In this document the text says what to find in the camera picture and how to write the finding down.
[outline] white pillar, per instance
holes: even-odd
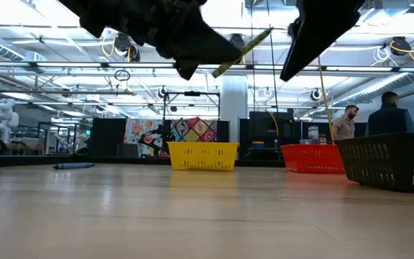
[[[220,118],[229,122],[229,141],[239,142],[239,119],[248,117],[246,76],[223,76]]]

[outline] ceiling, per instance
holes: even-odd
[[[258,45],[245,57],[246,63],[282,65],[285,61],[291,38],[287,35],[287,26],[297,16],[298,10],[293,6],[285,6],[280,9],[271,9],[269,12],[258,9],[254,12],[241,8],[239,0],[209,0],[201,8],[205,21],[218,33],[229,37],[231,33],[240,33],[247,42],[253,36],[258,35],[271,24],[275,31],[271,37]],[[336,43],[321,56],[323,65],[349,65],[349,66],[410,66],[413,61],[409,55],[387,56],[389,53],[379,53],[383,42],[390,42],[394,36],[403,36],[414,48],[414,13],[400,12],[395,16],[389,16],[385,12],[372,12],[363,10],[362,18],[352,30],[341,36]],[[1,44],[27,53],[32,51],[40,54],[45,61],[58,62],[127,62],[126,57],[114,53],[108,56],[112,50],[112,42],[116,31],[106,29],[100,39],[96,39],[90,33],[82,29],[76,15],[58,3],[57,0],[0,0],[0,40]],[[161,58],[156,50],[145,45],[139,48],[141,62],[165,63],[172,62]],[[8,61],[0,56],[0,61]],[[223,81],[221,78],[213,78],[207,73],[196,73],[189,81],[177,76],[174,71],[158,69],[129,69],[132,77],[127,82],[119,82],[112,75],[117,69],[110,68],[107,76],[99,74],[97,69],[70,68],[76,73],[68,76],[66,70],[49,68],[46,71],[57,76],[41,76],[36,79],[32,73],[18,68],[0,68],[0,75],[8,76],[4,86],[12,87],[23,83],[26,87],[41,86],[44,91],[61,90],[69,88],[72,91],[118,91],[118,96],[92,94],[74,94],[65,98],[59,94],[42,94],[34,97],[37,101],[55,102],[81,102],[96,99],[97,102],[142,104],[141,106],[113,106],[109,112],[118,115],[134,117],[158,117],[162,108],[147,107],[148,104],[161,104],[162,99],[157,93],[162,86],[168,91],[207,91],[221,92]],[[316,105],[310,100],[310,92],[321,87],[321,80],[316,73],[300,75],[289,82],[283,82],[272,73],[259,74],[250,72],[244,74],[249,83],[249,105],[253,106],[254,98],[260,105],[274,103],[274,89],[277,90],[277,102],[279,105],[307,106]],[[323,77],[324,86],[328,90],[329,98],[335,99],[349,90],[355,89],[359,84],[371,79],[358,73],[330,74]],[[124,89],[128,88],[137,93],[136,96],[124,95]],[[216,116],[216,107],[209,98],[179,96],[172,104],[182,104],[178,112],[169,112],[173,116],[178,115],[203,115]],[[44,105],[56,110],[71,110],[77,114],[96,113],[92,106],[58,106],[54,104]]]

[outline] yellow stick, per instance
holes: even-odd
[[[317,61],[319,62],[319,76],[321,77],[321,86],[322,86],[322,94],[323,94],[323,102],[325,104],[325,111],[327,113],[328,117],[328,128],[330,129],[330,136],[331,141],[334,144],[335,137],[334,137],[334,129],[331,126],[331,118],[330,118],[330,110],[328,110],[328,104],[327,104],[327,95],[325,95],[325,87],[323,86],[323,77],[322,77],[322,65],[321,65],[321,57],[317,57]]]
[[[269,28],[265,30],[264,32],[256,36],[253,40],[251,40],[247,45],[245,45],[245,47],[243,47],[241,51],[242,56],[238,60],[241,60],[250,50],[252,50],[252,48],[254,48],[258,44],[260,44],[264,39],[266,39],[266,37],[268,37],[271,34],[271,31],[273,29],[274,28]],[[225,73],[235,63],[237,63],[237,61],[221,64],[220,67],[212,73],[212,76],[214,78],[218,78],[219,76],[223,75],[223,73]]]

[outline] man with beard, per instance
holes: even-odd
[[[348,105],[344,110],[343,116],[333,122],[333,136],[335,140],[347,140],[354,138],[354,118],[359,111],[359,107]]]
[[[381,102],[381,109],[370,114],[368,118],[366,136],[401,132],[414,133],[414,119],[407,109],[397,107],[399,97],[396,93],[383,94]]]

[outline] wooden floor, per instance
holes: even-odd
[[[0,258],[414,259],[414,194],[269,168],[0,168]]]

